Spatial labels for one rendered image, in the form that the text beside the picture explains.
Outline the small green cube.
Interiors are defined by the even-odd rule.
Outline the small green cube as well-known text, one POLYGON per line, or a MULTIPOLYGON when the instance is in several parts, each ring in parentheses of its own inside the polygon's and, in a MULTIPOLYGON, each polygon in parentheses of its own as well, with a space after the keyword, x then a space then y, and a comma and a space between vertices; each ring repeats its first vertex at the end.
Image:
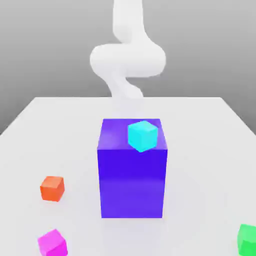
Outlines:
POLYGON ((237 234, 240 256, 256 256, 256 226, 241 224, 237 234))

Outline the small magenta cube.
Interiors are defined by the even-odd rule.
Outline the small magenta cube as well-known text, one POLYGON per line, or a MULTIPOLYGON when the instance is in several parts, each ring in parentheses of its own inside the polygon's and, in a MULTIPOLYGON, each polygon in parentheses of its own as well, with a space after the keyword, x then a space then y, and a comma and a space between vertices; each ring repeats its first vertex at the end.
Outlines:
POLYGON ((53 229, 37 239, 41 256, 67 256, 67 242, 57 229, 53 229))

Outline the small orange cube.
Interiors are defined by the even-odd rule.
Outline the small orange cube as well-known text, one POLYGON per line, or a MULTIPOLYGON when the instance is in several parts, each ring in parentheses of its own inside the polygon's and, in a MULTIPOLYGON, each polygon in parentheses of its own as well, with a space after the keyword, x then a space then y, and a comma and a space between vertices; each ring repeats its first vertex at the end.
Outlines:
POLYGON ((41 197, 45 201, 59 202, 64 191, 64 178, 61 176, 46 176, 40 185, 41 197))

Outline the small cyan cube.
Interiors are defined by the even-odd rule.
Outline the small cyan cube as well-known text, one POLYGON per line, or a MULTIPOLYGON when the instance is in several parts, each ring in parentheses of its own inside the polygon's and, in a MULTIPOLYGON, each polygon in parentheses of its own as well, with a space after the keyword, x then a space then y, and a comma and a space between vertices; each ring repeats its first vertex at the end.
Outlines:
POLYGON ((158 127, 146 120, 128 125, 128 144, 142 153, 157 146, 158 127))

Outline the large purple box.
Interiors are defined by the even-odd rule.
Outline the large purple box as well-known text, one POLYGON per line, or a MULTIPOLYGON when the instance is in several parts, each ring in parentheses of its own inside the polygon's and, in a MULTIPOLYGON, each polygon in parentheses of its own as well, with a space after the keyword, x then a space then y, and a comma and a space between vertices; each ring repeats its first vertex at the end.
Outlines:
POLYGON ((128 126, 138 119, 105 118, 97 146, 102 218, 163 216, 168 146, 158 118, 156 147, 138 152, 128 143, 128 126))

